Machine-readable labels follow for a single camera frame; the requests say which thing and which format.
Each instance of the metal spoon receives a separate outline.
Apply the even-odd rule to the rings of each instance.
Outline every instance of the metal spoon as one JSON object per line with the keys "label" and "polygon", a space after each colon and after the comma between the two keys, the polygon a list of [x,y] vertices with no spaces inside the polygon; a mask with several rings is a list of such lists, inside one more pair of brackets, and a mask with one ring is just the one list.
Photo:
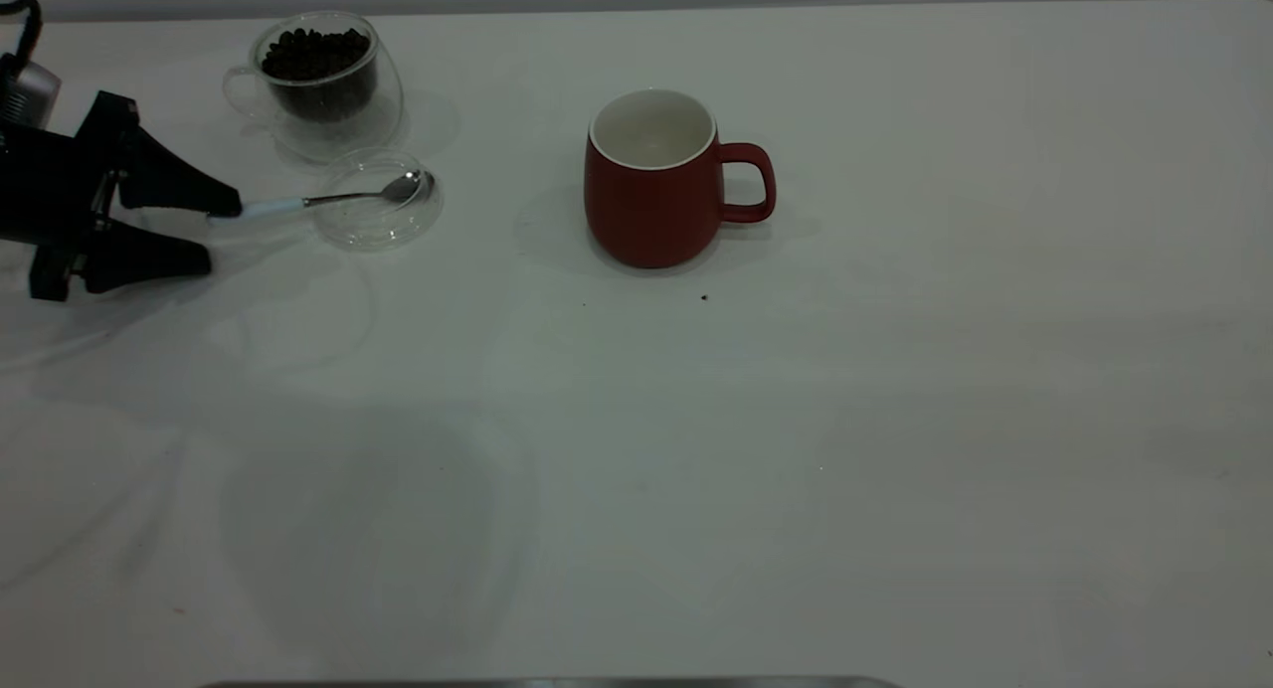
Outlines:
{"label": "metal spoon", "polygon": [[290,199],[274,199],[269,201],[256,201],[243,205],[243,211],[232,218],[214,218],[209,217],[207,220],[214,224],[220,224],[224,222],[233,220],[250,220],[252,218],[264,218],[267,215],[278,215],[280,213],[292,213],[295,210],[303,210],[307,208],[313,208],[316,205],[323,205],[336,201],[348,201],[356,199],[384,199],[390,203],[406,203],[420,189],[420,183],[425,183],[424,192],[429,194],[433,186],[433,176],[424,171],[407,171],[396,180],[392,180],[379,191],[370,191],[363,194],[340,194],[335,196],[314,196],[311,199],[303,199],[294,196]]}

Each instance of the glass cup handle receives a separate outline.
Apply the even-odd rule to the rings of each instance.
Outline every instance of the glass cup handle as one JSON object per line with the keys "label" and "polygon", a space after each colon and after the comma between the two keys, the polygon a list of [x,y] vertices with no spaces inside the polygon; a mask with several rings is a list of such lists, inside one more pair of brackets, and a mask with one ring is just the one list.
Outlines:
{"label": "glass cup handle", "polygon": [[225,71],[225,76],[222,80],[222,93],[225,94],[225,101],[234,107],[234,111],[242,113],[251,118],[251,121],[257,121],[264,124],[266,117],[265,112],[261,111],[260,104],[244,94],[236,93],[234,87],[236,80],[241,76],[255,76],[256,71],[252,71],[251,66],[242,64],[241,66],[230,66]]}

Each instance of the glass cup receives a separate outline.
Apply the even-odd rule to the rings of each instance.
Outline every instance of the glass cup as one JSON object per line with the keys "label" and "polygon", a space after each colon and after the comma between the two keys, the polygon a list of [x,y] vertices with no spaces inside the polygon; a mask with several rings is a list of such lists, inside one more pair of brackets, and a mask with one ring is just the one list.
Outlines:
{"label": "glass cup", "polygon": [[[270,47],[284,33],[316,31],[363,34],[370,46],[350,66],[295,82],[267,74]],[[255,78],[255,93],[241,79]],[[274,139],[314,162],[327,163],[365,147],[384,145],[402,118],[402,82],[370,22],[349,11],[307,11],[270,27],[252,45],[248,64],[225,71],[225,99],[243,116],[265,125]]]}

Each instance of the black cable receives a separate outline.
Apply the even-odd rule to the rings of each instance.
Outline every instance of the black cable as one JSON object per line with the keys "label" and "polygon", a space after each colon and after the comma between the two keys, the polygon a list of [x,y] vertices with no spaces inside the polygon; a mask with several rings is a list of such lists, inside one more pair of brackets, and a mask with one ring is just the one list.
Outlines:
{"label": "black cable", "polygon": [[39,10],[39,3],[37,0],[14,0],[10,3],[0,3],[0,15],[18,14],[27,11],[27,25],[22,28],[22,38],[18,39],[18,69],[27,66],[31,61],[31,52],[36,50],[36,39],[39,38],[39,31],[45,27],[43,15]]}

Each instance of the white table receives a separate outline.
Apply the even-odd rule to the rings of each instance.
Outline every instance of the white table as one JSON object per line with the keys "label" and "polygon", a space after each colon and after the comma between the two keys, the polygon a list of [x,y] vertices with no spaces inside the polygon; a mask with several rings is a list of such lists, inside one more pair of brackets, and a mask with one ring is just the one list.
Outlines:
{"label": "white table", "polygon": [[[414,243],[159,210],[215,274],[67,306],[5,246],[0,684],[1273,682],[1268,3],[374,23]],[[309,190],[220,97],[264,24],[50,25],[53,127]],[[654,274],[579,187],[643,85],[780,197]]]}

